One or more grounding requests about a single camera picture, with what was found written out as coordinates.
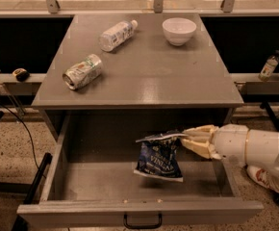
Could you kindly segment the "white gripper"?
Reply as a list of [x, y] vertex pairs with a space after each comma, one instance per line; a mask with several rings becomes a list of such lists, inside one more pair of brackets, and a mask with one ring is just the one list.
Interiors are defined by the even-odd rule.
[[188, 139], [181, 139], [181, 144], [205, 159], [226, 158], [244, 166], [248, 132], [245, 125], [227, 124], [220, 128], [203, 125], [184, 130]]

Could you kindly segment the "white red robot base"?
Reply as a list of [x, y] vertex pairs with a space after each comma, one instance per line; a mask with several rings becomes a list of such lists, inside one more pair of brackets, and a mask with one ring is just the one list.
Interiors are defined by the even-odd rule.
[[260, 167], [248, 166], [247, 175], [258, 185], [279, 193], [279, 177]]

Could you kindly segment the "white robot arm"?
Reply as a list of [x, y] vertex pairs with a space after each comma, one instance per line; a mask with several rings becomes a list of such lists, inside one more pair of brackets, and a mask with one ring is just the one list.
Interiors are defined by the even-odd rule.
[[184, 130], [180, 141], [205, 159], [235, 157], [242, 166], [260, 167], [279, 177], [279, 132], [238, 124], [204, 125]]

